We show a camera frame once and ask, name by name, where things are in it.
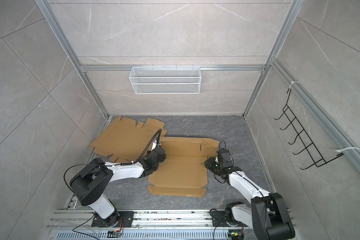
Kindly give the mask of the brown cardboard box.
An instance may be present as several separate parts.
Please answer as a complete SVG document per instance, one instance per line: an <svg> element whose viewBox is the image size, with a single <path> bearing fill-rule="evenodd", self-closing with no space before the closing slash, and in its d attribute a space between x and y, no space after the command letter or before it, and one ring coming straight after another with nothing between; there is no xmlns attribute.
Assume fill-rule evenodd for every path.
<svg viewBox="0 0 360 240"><path fill-rule="evenodd" d="M162 138L167 158L149 175L148 191L161 196L203 197L208 184L204 163L217 156L218 145L207 138Z"/></svg>

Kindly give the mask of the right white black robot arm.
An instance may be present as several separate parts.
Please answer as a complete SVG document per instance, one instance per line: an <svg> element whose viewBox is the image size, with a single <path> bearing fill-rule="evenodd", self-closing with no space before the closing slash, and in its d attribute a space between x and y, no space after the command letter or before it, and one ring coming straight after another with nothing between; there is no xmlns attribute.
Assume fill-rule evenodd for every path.
<svg viewBox="0 0 360 240"><path fill-rule="evenodd" d="M220 183L229 184L250 203L249 207L243 202L227 204L225 216L218 225L247 226L254 230L259 240L290 240L296 236L283 197L262 189L252 181L241 168L235 166L229 150L217 150L217 156L209 158L203 165L215 177L221 178Z"/></svg>

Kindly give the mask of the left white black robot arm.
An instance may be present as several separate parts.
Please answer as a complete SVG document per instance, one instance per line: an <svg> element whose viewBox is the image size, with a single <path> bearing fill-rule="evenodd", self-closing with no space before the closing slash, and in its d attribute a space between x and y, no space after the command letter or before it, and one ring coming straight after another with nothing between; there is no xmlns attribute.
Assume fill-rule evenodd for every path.
<svg viewBox="0 0 360 240"><path fill-rule="evenodd" d="M110 221L118 215L112 202L104 191L109 183L123 179L145 178L157 171L159 164L166 159L165 150L155 147L135 162L115 164L100 158L92 160L68 183L82 206L90 207L95 216Z"/></svg>

